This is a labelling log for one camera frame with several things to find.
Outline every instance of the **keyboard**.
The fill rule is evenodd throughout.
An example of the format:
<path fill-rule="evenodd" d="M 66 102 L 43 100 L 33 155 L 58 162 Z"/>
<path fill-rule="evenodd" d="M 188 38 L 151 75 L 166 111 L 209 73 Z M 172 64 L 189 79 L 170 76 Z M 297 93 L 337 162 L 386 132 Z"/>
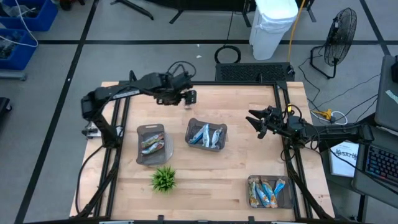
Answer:
<path fill-rule="evenodd" d="M 370 146 L 366 172 L 398 185 L 398 155 Z"/>

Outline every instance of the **succulent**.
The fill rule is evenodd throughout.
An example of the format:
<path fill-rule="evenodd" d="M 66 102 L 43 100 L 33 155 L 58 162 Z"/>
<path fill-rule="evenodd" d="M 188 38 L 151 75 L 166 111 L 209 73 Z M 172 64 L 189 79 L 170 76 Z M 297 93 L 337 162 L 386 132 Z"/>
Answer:
<path fill-rule="evenodd" d="M 160 167 L 156 169 L 152 175 L 153 190 L 160 193 L 169 193 L 175 187 L 175 170 L 170 166 Z"/>

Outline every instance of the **yellow cable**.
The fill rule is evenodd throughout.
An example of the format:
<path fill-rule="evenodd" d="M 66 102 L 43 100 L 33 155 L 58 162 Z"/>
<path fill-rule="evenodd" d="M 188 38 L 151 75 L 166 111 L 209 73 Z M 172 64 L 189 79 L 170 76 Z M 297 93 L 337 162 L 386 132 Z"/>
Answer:
<path fill-rule="evenodd" d="M 303 1 L 301 2 L 300 10 L 298 11 L 298 14 L 297 14 L 296 21 L 294 21 L 292 34 L 290 35 L 290 41 L 289 41 L 289 54 L 287 55 L 287 62 L 290 62 L 290 54 L 292 53 L 292 41 L 293 41 L 293 37 L 294 37 L 294 32 L 295 32 L 295 30 L 296 30 L 296 25 L 297 25 L 297 22 L 299 21 L 300 15 L 301 15 L 301 11 L 303 10 L 304 3 L 305 3 L 305 1 L 303 0 Z"/>

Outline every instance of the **wooden tabletop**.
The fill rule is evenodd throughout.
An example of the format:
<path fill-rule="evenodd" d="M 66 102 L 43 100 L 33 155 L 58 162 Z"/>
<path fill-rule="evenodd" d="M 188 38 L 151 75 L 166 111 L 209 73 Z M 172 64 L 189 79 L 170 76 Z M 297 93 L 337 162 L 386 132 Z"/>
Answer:
<path fill-rule="evenodd" d="M 105 82 L 103 86 L 115 84 Z M 303 84 L 288 83 L 288 88 L 291 102 L 300 107 L 307 121 L 311 121 Z M 159 106 L 150 96 L 131 98 L 111 218 L 156 220 L 158 215 L 164 215 L 165 220 L 245 221 L 248 216 L 254 216 L 257 221 L 294 220 L 292 209 L 251 208 L 246 197 L 246 183 L 250 175 L 287 175 L 286 164 L 280 159 L 281 137 L 268 133 L 264 139 L 258 139 L 254 128 L 245 119 L 249 116 L 248 110 L 275 106 L 273 88 L 195 86 L 194 89 L 198 93 L 197 103 L 191 110 L 185 110 L 183 104 Z M 113 108 L 114 102 L 110 102 L 103 111 L 108 121 Z M 188 147 L 184 136 L 190 118 L 226 124 L 225 148 L 221 152 L 211 152 Z M 174 141 L 174 154 L 167 165 L 177 170 L 177 187 L 168 195 L 152 191 L 150 177 L 155 168 L 136 163 L 137 127 L 157 123 L 164 125 L 165 132 Z M 100 145 L 99 138 L 89 140 L 84 160 Z M 81 175 L 80 209 L 97 190 L 104 152 L 103 149 L 95 155 Z M 302 160 L 309 191 L 325 211 L 334 216 L 320 156 L 302 149 Z M 298 188 L 297 195 L 301 216 L 305 217 Z M 108 192 L 103 197 L 101 214 L 104 214 L 107 199 Z M 71 215 L 75 214 L 72 205 Z"/>

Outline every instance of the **black fan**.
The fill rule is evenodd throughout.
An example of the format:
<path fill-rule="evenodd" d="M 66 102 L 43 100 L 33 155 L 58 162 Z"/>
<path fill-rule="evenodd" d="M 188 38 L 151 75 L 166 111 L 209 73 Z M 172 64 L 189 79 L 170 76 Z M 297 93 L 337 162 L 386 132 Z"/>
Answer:
<path fill-rule="evenodd" d="M 311 50 L 310 65 L 322 73 L 327 79 L 334 78 L 336 76 L 336 67 L 346 57 L 349 48 L 354 39 L 356 30 L 356 13 L 350 8 L 346 8 L 340 11 L 337 16 L 333 19 L 331 24 L 326 43 L 322 46 L 314 47 Z M 325 63 L 334 67 L 333 76 L 327 75 L 325 72 L 317 68 L 313 64 L 313 51 L 325 47 L 325 53 L 323 57 Z"/>

